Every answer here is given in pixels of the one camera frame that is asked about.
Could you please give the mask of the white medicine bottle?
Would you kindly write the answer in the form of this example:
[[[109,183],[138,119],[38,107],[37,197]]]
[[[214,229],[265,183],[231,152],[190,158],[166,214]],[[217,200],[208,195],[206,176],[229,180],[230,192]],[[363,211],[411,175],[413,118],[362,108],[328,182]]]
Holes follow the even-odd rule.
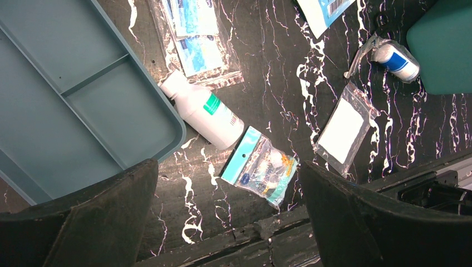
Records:
[[[244,122],[211,89],[194,85],[174,71],[160,89],[175,102],[179,116],[218,150],[233,145],[244,130]]]

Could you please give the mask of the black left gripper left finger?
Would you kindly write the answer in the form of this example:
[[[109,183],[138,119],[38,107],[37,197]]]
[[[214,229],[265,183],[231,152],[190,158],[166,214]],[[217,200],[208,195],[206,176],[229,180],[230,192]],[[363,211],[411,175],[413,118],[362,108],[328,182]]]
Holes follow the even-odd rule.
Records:
[[[79,191],[1,213],[2,266],[133,266],[158,180],[144,160]]]

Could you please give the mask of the white bandage roll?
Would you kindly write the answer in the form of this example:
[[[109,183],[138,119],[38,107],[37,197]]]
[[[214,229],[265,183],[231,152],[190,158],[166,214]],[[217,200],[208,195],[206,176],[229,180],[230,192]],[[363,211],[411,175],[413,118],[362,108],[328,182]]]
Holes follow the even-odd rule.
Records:
[[[414,56],[395,41],[385,41],[373,49],[373,60],[404,83],[411,83],[420,74],[420,65]]]

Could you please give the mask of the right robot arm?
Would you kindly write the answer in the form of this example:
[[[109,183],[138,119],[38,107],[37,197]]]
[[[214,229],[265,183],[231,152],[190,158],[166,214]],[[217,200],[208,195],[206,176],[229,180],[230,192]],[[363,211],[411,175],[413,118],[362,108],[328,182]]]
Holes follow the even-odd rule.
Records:
[[[425,209],[470,216],[471,190],[455,185],[457,180],[456,172],[449,171],[442,177],[435,177],[399,191],[398,199]]]

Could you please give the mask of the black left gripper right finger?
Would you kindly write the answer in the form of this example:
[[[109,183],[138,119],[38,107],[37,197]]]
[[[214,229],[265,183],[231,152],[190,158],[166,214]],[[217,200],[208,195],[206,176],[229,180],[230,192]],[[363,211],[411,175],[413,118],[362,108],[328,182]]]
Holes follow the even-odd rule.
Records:
[[[471,216],[395,200],[311,162],[299,176],[324,266],[471,265]]]

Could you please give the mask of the teal bandage assortment packet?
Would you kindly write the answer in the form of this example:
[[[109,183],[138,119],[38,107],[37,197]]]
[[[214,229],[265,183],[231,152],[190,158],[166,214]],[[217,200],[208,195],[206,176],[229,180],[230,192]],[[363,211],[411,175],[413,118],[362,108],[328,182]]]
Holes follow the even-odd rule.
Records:
[[[271,140],[250,126],[227,162],[221,179],[252,192],[279,209],[298,160],[275,148]]]

